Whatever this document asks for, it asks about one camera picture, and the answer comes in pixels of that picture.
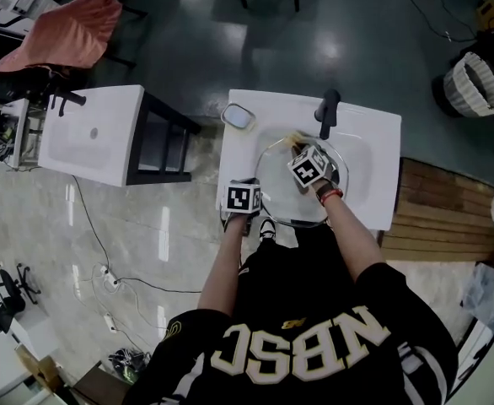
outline bracelet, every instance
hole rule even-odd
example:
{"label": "bracelet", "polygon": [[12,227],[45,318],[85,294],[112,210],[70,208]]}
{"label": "bracelet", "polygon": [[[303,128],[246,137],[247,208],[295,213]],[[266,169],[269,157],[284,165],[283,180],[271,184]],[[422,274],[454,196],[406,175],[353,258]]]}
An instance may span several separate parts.
{"label": "bracelet", "polygon": [[326,192],[324,195],[322,195],[322,197],[320,197],[320,204],[324,206],[325,200],[333,195],[337,195],[338,197],[342,198],[342,190],[337,187],[335,189],[331,189],[329,192]]}

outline marker cube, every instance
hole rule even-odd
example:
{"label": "marker cube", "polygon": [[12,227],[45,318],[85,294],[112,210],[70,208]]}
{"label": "marker cube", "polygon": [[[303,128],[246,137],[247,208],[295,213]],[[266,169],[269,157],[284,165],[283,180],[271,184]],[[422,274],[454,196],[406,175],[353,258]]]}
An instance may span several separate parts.
{"label": "marker cube", "polygon": [[329,163],[328,158],[312,145],[288,162],[287,166],[299,184],[308,187],[324,176]]}
{"label": "marker cube", "polygon": [[224,188],[223,211],[250,214],[261,209],[260,185],[229,183]]}

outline white sink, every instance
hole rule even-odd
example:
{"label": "white sink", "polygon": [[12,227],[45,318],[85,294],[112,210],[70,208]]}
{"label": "white sink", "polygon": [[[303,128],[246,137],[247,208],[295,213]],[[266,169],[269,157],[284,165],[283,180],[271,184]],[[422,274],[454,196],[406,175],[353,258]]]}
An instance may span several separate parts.
{"label": "white sink", "polygon": [[144,89],[140,85],[78,90],[82,106],[62,98],[54,109],[49,99],[39,152],[39,165],[101,181],[114,186],[126,183],[132,137]]}
{"label": "white sink", "polygon": [[[230,90],[229,102],[256,115],[250,132],[227,126],[224,133],[216,208],[230,180],[255,175],[261,151],[293,131],[318,135],[314,111],[322,99],[249,90]],[[371,230],[388,230],[399,177],[400,116],[341,102],[337,126],[327,140],[349,169],[346,204]],[[289,212],[291,219],[294,212]]]}

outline shoe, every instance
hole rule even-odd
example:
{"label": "shoe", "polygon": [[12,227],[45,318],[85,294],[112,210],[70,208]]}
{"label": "shoe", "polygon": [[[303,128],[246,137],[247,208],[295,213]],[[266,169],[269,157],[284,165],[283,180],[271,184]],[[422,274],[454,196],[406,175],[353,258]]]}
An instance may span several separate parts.
{"label": "shoe", "polygon": [[276,231],[275,224],[271,219],[264,219],[260,225],[260,241],[264,239],[272,239],[275,241]]}

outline marble floor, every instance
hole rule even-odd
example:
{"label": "marble floor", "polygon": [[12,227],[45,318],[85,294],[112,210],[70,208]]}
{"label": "marble floor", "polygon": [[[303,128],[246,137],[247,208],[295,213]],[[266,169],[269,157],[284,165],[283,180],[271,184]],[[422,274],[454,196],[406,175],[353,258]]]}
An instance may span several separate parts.
{"label": "marble floor", "polygon": [[[194,175],[191,183],[118,188],[78,179],[117,277],[142,278],[165,289],[201,289],[222,234],[214,208],[222,136],[221,127],[204,127],[192,139],[186,166]],[[291,229],[280,227],[277,233],[282,244],[296,244]],[[244,258],[257,247],[256,235],[245,239]],[[109,353],[130,346],[123,333],[108,331],[105,312],[138,347],[151,352],[167,320],[193,309],[198,298],[134,281],[114,294],[107,290],[99,271],[106,259],[75,180],[51,170],[0,168],[0,263],[14,273],[17,262],[31,267],[42,290],[40,306],[61,342],[54,357],[71,381]],[[459,307],[459,294],[473,263],[392,265],[405,273],[458,342],[470,322]],[[77,286],[73,269],[78,271]]]}

